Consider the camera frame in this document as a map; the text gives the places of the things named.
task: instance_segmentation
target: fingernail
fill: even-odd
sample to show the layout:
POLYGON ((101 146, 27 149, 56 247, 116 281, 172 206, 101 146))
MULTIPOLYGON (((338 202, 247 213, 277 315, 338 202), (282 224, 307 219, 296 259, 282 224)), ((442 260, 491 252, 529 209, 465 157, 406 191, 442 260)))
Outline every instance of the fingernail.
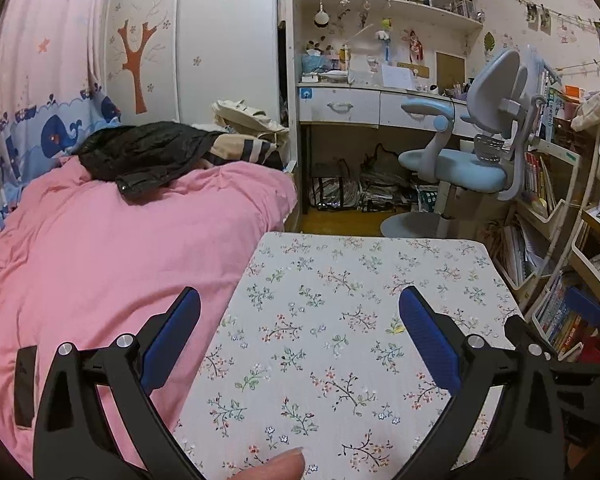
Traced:
POLYGON ((285 458, 289 458, 290 456, 302 455, 303 449, 304 449, 304 447, 295 447, 293 449, 289 449, 288 451, 285 451, 284 453, 280 453, 279 455, 276 455, 275 457, 270 459, 269 462, 267 462, 267 463, 273 464, 280 460, 284 460, 285 458))

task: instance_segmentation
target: chair seat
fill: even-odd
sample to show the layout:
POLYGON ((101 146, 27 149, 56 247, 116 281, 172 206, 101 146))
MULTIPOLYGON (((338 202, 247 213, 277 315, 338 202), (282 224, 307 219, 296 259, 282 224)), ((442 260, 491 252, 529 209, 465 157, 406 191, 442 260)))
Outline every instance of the chair seat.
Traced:
MULTIPOLYGON (((420 171, 423 152, 404 152, 398 160, 408 170, 420 171)), ((436 179, 480 193, 496 193, 504 189, 507 174, 500 166, 481 162, 473 153, 442 150, 436 162, 436 179)))

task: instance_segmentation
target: green leaf decoration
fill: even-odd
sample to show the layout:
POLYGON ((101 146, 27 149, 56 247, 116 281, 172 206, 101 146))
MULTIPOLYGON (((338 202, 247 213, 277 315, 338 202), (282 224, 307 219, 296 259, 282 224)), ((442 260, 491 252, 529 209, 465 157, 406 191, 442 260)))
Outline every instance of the green leaf decoration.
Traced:
POLYGON ((493 34, 491 34, 490 32, 487 32, 484 35, 484 49, 487 52, 491 52, 495 47, 496 47, 496 40, 493 37, 493 34))

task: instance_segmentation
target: metal bolt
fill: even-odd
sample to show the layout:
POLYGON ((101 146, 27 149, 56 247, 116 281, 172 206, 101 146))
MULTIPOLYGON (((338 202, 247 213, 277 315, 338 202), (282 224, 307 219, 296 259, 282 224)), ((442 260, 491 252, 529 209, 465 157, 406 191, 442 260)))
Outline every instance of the metal bolt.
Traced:
POLYGON ((120 348, 126 348, 131 346, 131 343, 134 341, 134 337, 131 334, 123 334, 118 339, 116 339, 116 345, 120 348))
POLYGON ((531 355, 542 355, 542 348, 540 348, 540 345, 537 345, 536 343, 531 343, 531 345, 529 345, 528 350, 531 355))
POLYGON ((60 355, 67 355, 69 352, 71 352, 71 350, 74 349, 74 346, 71 343, 62 343, 59 347, 58 347, 58 353, 60 355))
POLYGON ((471 348, 482 348, 484 346, 484 339, 479 335, 471 335, 466 340, 471 348))

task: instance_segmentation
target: chair armrest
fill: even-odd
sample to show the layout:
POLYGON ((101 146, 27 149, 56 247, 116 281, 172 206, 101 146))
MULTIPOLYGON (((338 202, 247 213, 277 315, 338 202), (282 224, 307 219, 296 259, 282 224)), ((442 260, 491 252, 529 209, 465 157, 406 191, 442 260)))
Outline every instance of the chair armrest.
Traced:
POLYGON ((437 182, 436 161, 442 149, 446 146, 456 124, 456 114, 451 103, 432 98, 413 97, 401 105, 408 114, 435 115, 433 126, 436 135, 422 153, 418 177, 426 182, 437 182))

